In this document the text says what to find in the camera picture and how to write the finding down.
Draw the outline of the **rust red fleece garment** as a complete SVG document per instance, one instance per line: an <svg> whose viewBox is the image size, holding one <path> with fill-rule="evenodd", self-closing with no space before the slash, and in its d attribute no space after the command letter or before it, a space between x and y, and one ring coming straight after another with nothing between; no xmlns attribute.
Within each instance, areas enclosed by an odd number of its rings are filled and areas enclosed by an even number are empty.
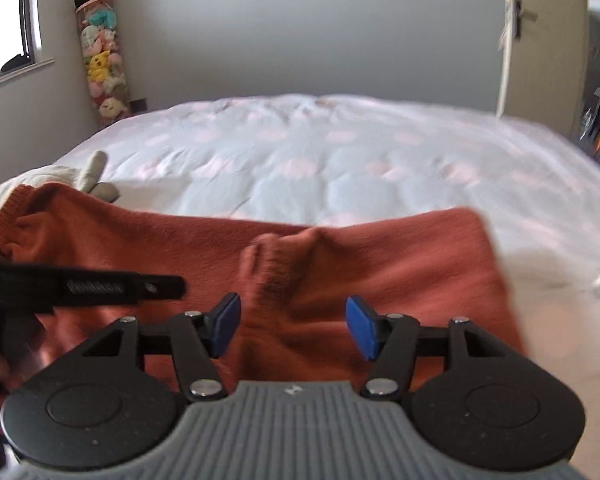
<svg viewBox="0 0 600 480"><path fill-rule="evenodd" d="M351 296L428 326L464 315L522 346L486 227L468 208L336 229L165 216L63 184L21 185L0 210L0 260L185 278L184 299L137 310L144 324L208 310L236 292L242 319L219 364L229 387L362 385L368 367L344 322Z"/></svg>

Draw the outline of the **cream folded garment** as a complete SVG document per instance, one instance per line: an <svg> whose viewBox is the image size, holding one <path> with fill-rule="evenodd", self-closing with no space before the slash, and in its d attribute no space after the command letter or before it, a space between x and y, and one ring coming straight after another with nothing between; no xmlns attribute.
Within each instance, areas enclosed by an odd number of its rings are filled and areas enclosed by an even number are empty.
<svg viewBox="0 0 600 480"><path fill-rule="evenodd" d="M82 169L50 165L36 168L0 184L0 210L19 185L39 188L47 183L62 183L76 188L76 178Z"/></svg>

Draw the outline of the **grey plush toy on bed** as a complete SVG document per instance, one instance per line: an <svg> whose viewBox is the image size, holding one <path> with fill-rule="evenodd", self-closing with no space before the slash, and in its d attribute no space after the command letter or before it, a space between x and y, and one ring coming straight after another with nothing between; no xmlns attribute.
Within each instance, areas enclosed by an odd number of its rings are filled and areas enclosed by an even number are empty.
<svg viewBox="0 0 600 480"><path fill-rule="evenodd" d="M120 191L113 183L102 181L107 162L105 152L95 152L76 178L76 189L112 204L120 197Z"/></svg>

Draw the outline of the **bed with white polka-dot cover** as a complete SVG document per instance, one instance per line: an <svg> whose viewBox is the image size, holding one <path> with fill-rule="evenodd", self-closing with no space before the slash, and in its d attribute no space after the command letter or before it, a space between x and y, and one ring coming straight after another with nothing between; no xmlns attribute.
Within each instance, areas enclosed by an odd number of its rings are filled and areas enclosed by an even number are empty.
<svg viewBox="0 0 600 480"><path fill-rule="evenodd" d="M539 125L353 96L181 104L94 134L129 209L318 226L457 206L489 226L524 345L586 411L573 463L600 479L600 167Z"/></svg>

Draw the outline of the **plush toy storage tube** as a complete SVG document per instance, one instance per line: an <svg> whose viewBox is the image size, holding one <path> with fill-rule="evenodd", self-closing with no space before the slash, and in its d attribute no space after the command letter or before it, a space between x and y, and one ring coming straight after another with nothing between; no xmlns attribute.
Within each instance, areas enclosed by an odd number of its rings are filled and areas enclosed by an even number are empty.
<svg viewBox="0 0 600 480"><path fill-rule="evenodd" d="M114 0L91 0L76 10L88 93L102 126L131 115L129 86Z"/></svg>

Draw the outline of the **cream room door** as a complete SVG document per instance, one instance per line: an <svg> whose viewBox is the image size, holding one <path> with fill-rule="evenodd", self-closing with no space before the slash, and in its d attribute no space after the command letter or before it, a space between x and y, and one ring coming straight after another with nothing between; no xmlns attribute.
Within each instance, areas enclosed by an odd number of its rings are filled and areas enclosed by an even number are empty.
<svg viewBox="0 0 600 480"><path fill-rule="evenodd" d="M588 65L588 0L505 0L501 42L496 112L571 136Z"/></svg>

